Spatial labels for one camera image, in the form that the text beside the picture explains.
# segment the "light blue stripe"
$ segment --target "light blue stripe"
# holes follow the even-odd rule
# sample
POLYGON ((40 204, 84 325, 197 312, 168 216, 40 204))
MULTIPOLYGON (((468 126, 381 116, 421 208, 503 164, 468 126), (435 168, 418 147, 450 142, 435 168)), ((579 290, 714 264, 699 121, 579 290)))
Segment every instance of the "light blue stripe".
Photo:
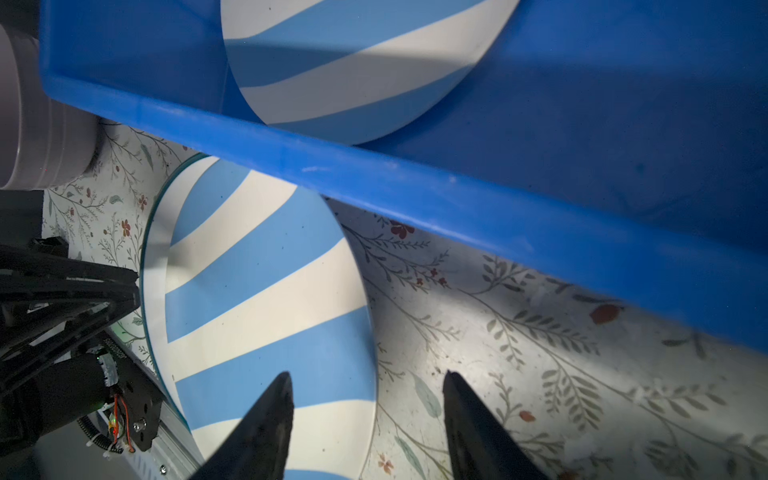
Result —
POLYGON ((170 244, 176 244, 213 215, 243 183, 249 172, 250 168, 225 160, 218 160, 208 167, 197 179, 181 207, 170 244))
POLYGON ((313 472, 311 470, 286 470, 283 480, 349 480, 335 473, 313 472))
POLYGON ((375 402, 376 354, 368 308, 176 382, 190 429, 242 418, 284 371, 290 372, 293 403, 298 409, 340 400, 375 402))
POLYGON ((481 1, 325 0, 258 35, 224 43, 240 88, 259 87, 463 12, 481 1))
POLYGON ((361 107, 270 126, 341 144, 361 144, 413 121, 451 91, 471 69, 461 68, 431 84, 361 107))
POLYGON ((320 195, 288 201, 192 280, 165 296, 168 342, 187 335, 320 257, 343 238, 320 195))

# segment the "white stripe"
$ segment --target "white stripe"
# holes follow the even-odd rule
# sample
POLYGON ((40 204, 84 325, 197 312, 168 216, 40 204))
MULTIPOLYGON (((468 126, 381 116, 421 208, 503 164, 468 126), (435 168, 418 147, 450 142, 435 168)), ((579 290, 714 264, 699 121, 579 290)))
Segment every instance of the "white stripe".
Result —
POLYGON ((312 263, 168 344, 170 369, 178 382, 365 305, 355 257, 342 238, 312 263))
POLYGON ((282 207, 295 189, 296 185, 251 171, 213 215, 170 248, 165 291, 205 270, 282 207))
MULTIPOLYGON (((296 409, 286 470, 310 470, 358 478, 370 447, 376 403, 346 400, 296 409)), ((192 436, 208 459, 240 422, 206 425, 192 436)))
POLYGON ((208 157, 198 160, 187 167, 174 180, 159 200, 160 204, 154 212, 152 223, 149 226, 149 235, 144 245, 144 265, 141 272, 141 291, 143 293, 145 324, 149 332, 149 340, 152 343, 152 355, 155 359, 155 368, 163 378, 170 398, 177 408, 184 414, 176 392, 176 382, 171 378, 171 371, 167 368, 168 349, 164 348, 168 343, 165 331, 165 266, 168 261, 168 247, 174 234, 176 220, 178 220, 181 208, 187 195, 192 190, 200 176, 213 165, 216 157, 208 157))
POLYGON ((463 12, 263 87, 241 88, 267 124, 371 104, 477 63, 518 0, 485 0, 463 12))
POLYGON ((224 40, 248 38, 286 21, 322 0, 223 0, 224 40))

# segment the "black cable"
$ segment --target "black cable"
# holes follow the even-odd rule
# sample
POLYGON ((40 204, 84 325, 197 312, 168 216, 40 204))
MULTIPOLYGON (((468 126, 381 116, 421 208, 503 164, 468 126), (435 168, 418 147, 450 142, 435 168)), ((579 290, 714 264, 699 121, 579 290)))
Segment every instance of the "black cable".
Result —
POLYGON ((99 432, 99 430, 96 428, 96 425, 94 425, 94 423, 91 421, 91 419, 88 418, 87 415, 78 419, 78 425, 88 437, 88 439, 91 440, 98 448, 102 450, 109 450, 109 452, 117 453, 118 455, 123 452, 122 447, 118 447, 103 433, 99 432))

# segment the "zip tie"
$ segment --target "zip tie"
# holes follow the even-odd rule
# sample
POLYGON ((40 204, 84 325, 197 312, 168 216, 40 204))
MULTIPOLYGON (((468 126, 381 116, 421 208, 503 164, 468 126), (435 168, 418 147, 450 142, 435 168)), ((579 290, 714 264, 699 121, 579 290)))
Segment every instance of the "zip tie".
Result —
POLYGON ((90 439, 90 440, 88 440, 88 441, 85 443, 85 446, 87 446, 87 447, 90 447, 91 445, 93 445, 93 444, 94 444, 94 440, 95 440, 95 439, 96 439, 96 437, 98 437, 99 435, 101 435, 101 433, 100 433, 100 432, 99 432, 99 433, 97 433, 96 435, 92 436, 92 437, 91 437, 91 439, 90 439))

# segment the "red flower print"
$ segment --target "red flower print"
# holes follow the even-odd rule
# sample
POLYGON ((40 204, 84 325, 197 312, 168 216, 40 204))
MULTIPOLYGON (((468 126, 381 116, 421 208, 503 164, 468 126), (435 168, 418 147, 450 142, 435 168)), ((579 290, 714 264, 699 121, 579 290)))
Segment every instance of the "red flower print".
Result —
POLYGON ((392 464, 391 461, 387 460, 383 453, 379 453, 379 467, 384 469, 384 473, 387 475, 392 474, 392 469, 395 468, 395 466, 392 464))
POLYGON ((592 317, 592 321, 595 325, 604 325, 616 320, 619 313, 621 313, 621 310, 623 310, 623 308, 620 306, 606 303, 605 305, 600 305, 598 308, 592 310, 592 313, 590 313, 589 316, 592 317))
POLYGON ((528 410, 523 410, 519 413, 520 418, 523 419, 523 422, 531 423, 536 421, 536 417, 533 416, 532 413, 530 413, 528 410))
POLYGON ((392 232, 392 235, 397 235, 398 237, 400 237, 400 240, 404 240, 409 233, 413 233, 416 231, 415 228, 405 225, 403 223, 395 222, 394 220, 390 220, 389 222, 392 224, 392 228, 390 228, 389 231, 392 232))

